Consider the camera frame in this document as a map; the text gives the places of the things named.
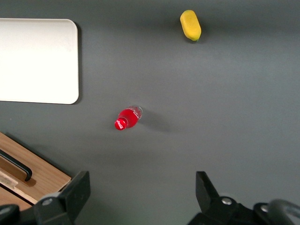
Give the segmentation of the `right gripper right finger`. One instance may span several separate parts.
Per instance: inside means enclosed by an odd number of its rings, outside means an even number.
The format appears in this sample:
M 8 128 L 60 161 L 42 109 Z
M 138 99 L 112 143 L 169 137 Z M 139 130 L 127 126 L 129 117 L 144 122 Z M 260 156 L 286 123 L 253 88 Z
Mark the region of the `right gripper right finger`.
M 232 198 L 220 196 L 206 172 L 195 176 L 195 194 L 201 212 L 190 225 L 236 225 L 239 204 Z

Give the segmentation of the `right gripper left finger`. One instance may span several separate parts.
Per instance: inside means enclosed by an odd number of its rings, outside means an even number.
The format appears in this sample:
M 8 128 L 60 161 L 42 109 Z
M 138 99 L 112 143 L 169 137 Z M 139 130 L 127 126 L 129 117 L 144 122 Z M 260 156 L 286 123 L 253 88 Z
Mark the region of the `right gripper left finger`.
M 73 225 L 90 197 L 90 173 L 79 172 L 60 192 L 44 196 L 34 206 L 38 225 Z

